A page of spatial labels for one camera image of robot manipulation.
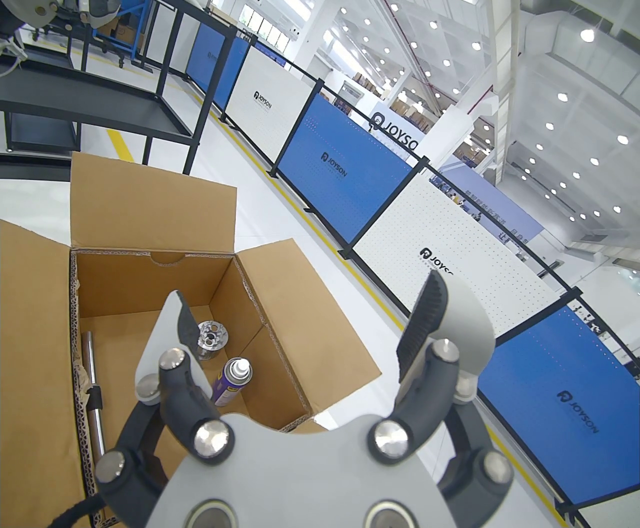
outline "black tape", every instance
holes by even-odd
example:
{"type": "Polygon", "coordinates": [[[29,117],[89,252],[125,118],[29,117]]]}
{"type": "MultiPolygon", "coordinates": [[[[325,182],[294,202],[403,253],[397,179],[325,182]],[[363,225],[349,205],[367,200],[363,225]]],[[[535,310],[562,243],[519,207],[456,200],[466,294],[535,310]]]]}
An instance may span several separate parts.
{"type": "Polygon", "coordinates": [[[89,395],[89,401],[86,403],[86,411],[102,409],[102,391],[100,390],[100,385],[94,385],[87,390],[86,393],[89,395]]]}

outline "cardboard boxes on shelf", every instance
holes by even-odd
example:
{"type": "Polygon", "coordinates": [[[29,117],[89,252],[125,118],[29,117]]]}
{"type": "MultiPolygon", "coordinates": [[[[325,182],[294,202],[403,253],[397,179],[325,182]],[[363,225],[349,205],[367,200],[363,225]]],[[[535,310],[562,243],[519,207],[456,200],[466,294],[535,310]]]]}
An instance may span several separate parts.
{"type": "MultiPolygon", "coordinates": [[[[94,486],[80,334],[93,332],[109,449],[174,289],[229,332],[203,363],[210,381],[227,358],[253,364],[224,412],[290,430],[380,375],[294,241],[234,253],[235,188],[74,153],[70,213],[71,248],[0,221],[1,526],[46,526],[84,498],[83,478],[94,486]]],[[[156,454],[170,476],[186,452],[165,430],[156,454]]]]}

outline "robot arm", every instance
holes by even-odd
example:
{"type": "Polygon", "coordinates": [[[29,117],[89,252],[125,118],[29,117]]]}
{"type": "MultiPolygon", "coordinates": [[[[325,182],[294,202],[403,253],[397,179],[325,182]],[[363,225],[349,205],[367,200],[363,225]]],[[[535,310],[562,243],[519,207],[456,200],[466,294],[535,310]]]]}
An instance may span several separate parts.
{"type": "Polygon", "coordinates": [[[431,272],[398,345],[392,413],[288,435],[220,417],[191,349],[195,320],[173,292],[136,371],[138,404],[96,465],[100,495],[129,528],[480,527],[513,470],[465,403],[493,351],[478,307],[459,279],[431,272]],[[436,484],[416,451],[442,421],[456,456],[436,484]],[[153,455],[165,425],[189,453],[170,480],[153,455]]]}

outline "white pegboard panel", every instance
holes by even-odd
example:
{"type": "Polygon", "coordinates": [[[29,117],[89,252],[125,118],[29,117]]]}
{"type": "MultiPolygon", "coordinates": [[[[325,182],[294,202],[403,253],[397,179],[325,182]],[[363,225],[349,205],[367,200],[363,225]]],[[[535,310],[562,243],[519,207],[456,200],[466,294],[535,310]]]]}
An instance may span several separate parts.
{"type": "Polygon", "coordinates": [[[487,311],[496,337],[558,299],[424,174],[407,185],[355,251],[409,309],[431,269],[462,277],[487,311]]]}
{"type": "Polygon", "coordinates": [[[311,87],[254,47],[244,60],[227,115],[276,161],[311,87]]]}

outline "cardboard box flap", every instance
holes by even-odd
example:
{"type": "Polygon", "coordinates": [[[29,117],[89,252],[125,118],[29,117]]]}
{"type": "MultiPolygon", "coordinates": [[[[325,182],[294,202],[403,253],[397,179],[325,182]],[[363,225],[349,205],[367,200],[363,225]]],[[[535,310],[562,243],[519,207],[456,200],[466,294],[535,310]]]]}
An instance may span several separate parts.
{"type": "Polygon", "coordinates": [[[314,413],[380,375],[293,240],[245,250],[238,258],[314,413]]]}
{"type": "Polygon", "coordinates": [[[68,274],[68,247],[0,221],[0,526],[48,526],[84,498],[68,274]]]}
{"type": "Polygon", "coordinates": [[[74,152],[71,241],[77,248],[233,253],[236,189],[74,152]]]}

